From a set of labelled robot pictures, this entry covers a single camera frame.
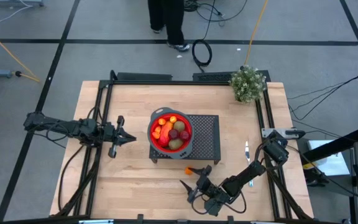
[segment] metal clamp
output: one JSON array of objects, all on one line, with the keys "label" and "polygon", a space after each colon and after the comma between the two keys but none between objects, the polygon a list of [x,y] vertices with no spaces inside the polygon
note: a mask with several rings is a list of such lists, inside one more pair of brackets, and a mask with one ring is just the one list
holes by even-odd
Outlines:
[{"label": "metal clamp", "polygon": [[137,223],[137,224],[143,224],[143,218],[144,218],[143,214],[137,214],[137,221],[136,221],[136,223]]},{"label": "metal clamp", "polygon": [[229,215],[227,216],[227,224],[234,224],[234,217]]},{"label": "metal clamp", "polygon": [[262,137],[267,138],[273,131],[278,132],[285,139],[300,139],[306,134],[296,128],[262,128]]}]

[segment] black pants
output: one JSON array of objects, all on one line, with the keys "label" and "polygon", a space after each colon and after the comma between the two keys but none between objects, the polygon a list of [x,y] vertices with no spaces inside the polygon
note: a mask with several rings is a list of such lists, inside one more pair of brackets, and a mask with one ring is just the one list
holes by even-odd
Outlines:
[{"label": "black pants", "polygon": [[181,25],[185,14],[184,0],[149,0],[150,25],[153,30],[167,26],[168,42],[173,45],[185,43]]}]

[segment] red apple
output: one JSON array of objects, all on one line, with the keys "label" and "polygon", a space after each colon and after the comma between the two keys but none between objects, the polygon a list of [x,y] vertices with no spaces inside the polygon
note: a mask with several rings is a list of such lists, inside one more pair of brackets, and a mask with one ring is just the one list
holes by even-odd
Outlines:
[{"label": "red apple", "polygon": [[190,134],[187,131],[182,131],[179,135],[179,138],[184,141],[189,140]]},{"label": "red apple", "polygon": [[179,137],[179,132],[176,129],[169,130],[168,136],[169,139],[177,139]]}]

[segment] floor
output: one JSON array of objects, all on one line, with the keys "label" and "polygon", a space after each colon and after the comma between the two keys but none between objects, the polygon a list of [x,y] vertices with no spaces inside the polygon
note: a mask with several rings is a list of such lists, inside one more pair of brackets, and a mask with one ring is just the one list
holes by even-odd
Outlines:
[{"label": "floor", "polygon": [[[25,154],[21,150],[26,138],[22,123],[36,106],[48,116],[71,119],[81,82],[107,79],[111,69],[167,73],[174,80],[191,80],[193,73],[200,72],[190,52],[179,54],[169,49],[161,41],[166,38],[164,32],[151,32],[146,1],[44,2],[45,7],[26,9],[0,23],[0,39],[42,80],[0,78],[0,204],[16,160],[24,158],[19,156]],[[216,7],[230,17],[243,3],[216,0]],[[233,71],[244,63],[247,40],[262,5],[263,1],[248,0],[244,11],[223,27],[211,24],[206,39],[211,40],[214,53],[206,72]],[[0,19],[16,9],[0,6]],[[209,16],[207,10],[200,13]],[[207,25],[197,13],[186,12],[185,38],[190,42],[202,38]],[[284,82],[288,97],[344,82],[358,75],[358,0],[269,1],[255,40],[248,64],[269,70],[273,82]],[[208,52],[197,47],[197,56],[206,60]],[[1,47],[0,68],[23,71]],[[289,102],[297,106],[311,99],[307,96]],[[298,116],[311,107],[299,109]],[[358,129],[358,82],[339,89],[302,122],[339,135]],[[332,138],[321,133],[307,137]],[[3,200],[1,208],[5,205],[7,210],[1,210],[0,220],[48,215],[63,153],[53,143],[34,136],[11,201],[7,203],[9,197]],[[310,195],[316,218],[338,222],[349,216],[347,198],[321,189],[310,189]],[[331,206],[340,209],[324,209]]]}]

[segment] orange object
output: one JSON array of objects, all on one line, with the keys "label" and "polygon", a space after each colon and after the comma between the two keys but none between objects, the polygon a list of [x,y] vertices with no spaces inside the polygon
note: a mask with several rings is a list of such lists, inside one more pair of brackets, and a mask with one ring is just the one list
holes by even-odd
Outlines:
[{"label": "orange object", "polygon": [[162,147],[167,147],[169,143],[168,133],[173,129],[173,124],[170,121],[167,121],[161,128],[160,139],[158,140],[158,144]]},{"label": "orange object", "polygon": [[169,121],[171,121],[171,123],[175,123],[177,121],[177,117],[172,116]]},{"label": "orange object", "polygon": [[156,131],[154,131],[154,132],[152,133],[152,135],[153,135],[153,137],[154,137],[155,139],[159,139],[159,138],[160,138],[160,133],[158,133],[158,132],[156,132]]},{"label": "orange object", "polygon": [[161,132],[161,126],[156,127],[154,131],[155,131],[156,133],[160,133],[160,132]]},{"label": "orange object", "polygon": [[163,118],[158,119],[158,124],[159,125],[164,125],[166,122],[167,121],[165,119],[163,119]]},{"label": "orange object", "polygon": [[193,174],[193,171],[191,171],[189,168],[191,168],[191,167],[186,167],[185,168],[185,174],[187,174],[187,175]]}]

